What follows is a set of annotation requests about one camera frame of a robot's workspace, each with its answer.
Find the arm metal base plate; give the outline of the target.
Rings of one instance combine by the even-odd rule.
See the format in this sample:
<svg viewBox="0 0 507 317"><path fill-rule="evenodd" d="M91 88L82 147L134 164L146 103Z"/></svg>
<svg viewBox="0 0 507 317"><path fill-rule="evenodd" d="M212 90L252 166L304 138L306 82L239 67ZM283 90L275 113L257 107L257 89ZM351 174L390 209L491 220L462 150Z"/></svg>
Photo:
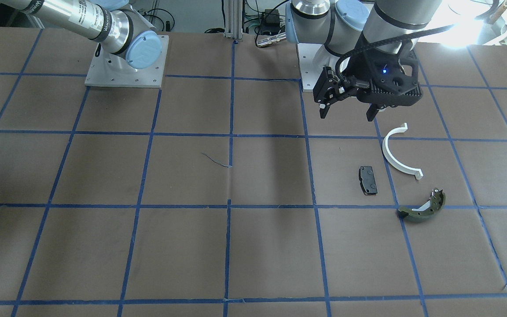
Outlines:
<svg viewBox="0 0 507 317"><path fill-rule="evenodd" d="M84 84L100 88L161 88L169 36L160 35L161 55L149 67L137 70L115 55L101 52L93 57Z"/></svg>
<svg viewBox="0 0 507 317"><path fill-rule="evenodd" d="M311 92L325 66L335 66L339 57L330 54L323 44L297 44L302 90Z"/></svg>

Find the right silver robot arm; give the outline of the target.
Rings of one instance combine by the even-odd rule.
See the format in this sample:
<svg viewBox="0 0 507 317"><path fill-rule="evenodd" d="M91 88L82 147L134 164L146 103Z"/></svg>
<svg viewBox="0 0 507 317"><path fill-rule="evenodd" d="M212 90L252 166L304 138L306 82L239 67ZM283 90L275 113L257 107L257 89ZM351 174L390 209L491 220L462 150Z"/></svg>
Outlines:
<svg viewBox="0 0 507 317"><path fill-rule="evenodd" d="M92 58L96 66L89 69L87 86L161 87L169 39L159 35L128 0L4 0L2 4L96 42ZM303 45L320 45L312 63L321 62L321 74L311 87L315 101L320 103L320 116L326 116L332 103L367 96L374 88L372 80L348 75L344 68L337 72L333 67L355 60L354 56L341 60L334 48L354 48L360 53L361 45L354 41L369 19L369 10L357 0L288 0L284 4L285 31L256 44L265 48L283 40L295 41L296 27L307 25L310 19L320 23L309 31L324 35L323 40L302 40ZM323 61L325 56L330 58L328 62Z"/></svg>

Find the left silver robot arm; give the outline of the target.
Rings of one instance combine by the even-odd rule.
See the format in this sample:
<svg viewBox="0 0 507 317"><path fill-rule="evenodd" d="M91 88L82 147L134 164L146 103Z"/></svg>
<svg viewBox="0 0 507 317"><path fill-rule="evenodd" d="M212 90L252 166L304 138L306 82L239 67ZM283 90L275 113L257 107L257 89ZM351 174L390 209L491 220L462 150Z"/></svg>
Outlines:
<svg viewBox="0 0 507 317"><path fill-rule="evenodd" d="M388 107L416 104L423 91L415 54L440 0L290 0L286 37L320 45L318 78L310 86L320 118L347 98L368 103L368 121Z"/></svg>

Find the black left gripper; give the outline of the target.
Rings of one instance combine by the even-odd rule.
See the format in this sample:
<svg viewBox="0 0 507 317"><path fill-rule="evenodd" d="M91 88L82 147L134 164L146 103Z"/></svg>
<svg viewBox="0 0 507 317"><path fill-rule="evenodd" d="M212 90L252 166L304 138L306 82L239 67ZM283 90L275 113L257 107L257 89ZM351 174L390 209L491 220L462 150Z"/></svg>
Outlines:
<svg viewBox="0 0 507 317"><path fill-rule="evenodd" d="M324 67L313 89L314 102L320 103L325 119L335 102L355 96L370 103L366 118L372 122L382 106L412 106L423 97L419 84L419 65L412 42L401 42L396 54L371 48L352 54L339 74Z"/></svg>

